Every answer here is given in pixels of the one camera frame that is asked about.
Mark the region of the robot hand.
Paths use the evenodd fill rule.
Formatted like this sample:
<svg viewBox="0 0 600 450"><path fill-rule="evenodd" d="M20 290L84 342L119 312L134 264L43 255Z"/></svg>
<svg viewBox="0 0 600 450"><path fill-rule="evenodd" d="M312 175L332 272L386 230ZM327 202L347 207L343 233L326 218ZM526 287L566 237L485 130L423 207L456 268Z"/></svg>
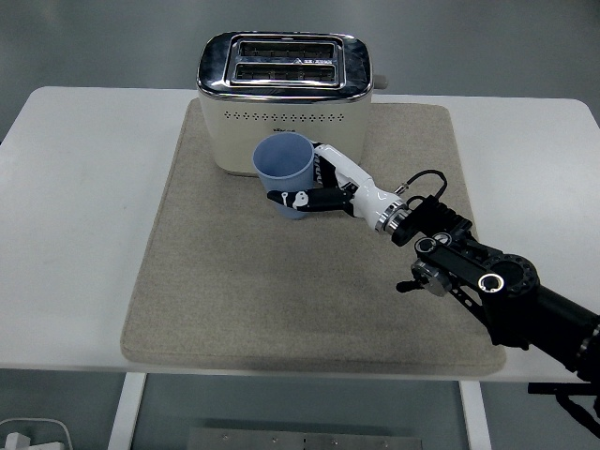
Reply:
<svg viewBox="0 0 600 450"><path fill-rule="evenodd" d="M370 229L392 233L409 214L397 194L378 188L371 175L330 144L314 143L313 178L307 190L270 190L267 198L302 213L343 211Z"/></svg>

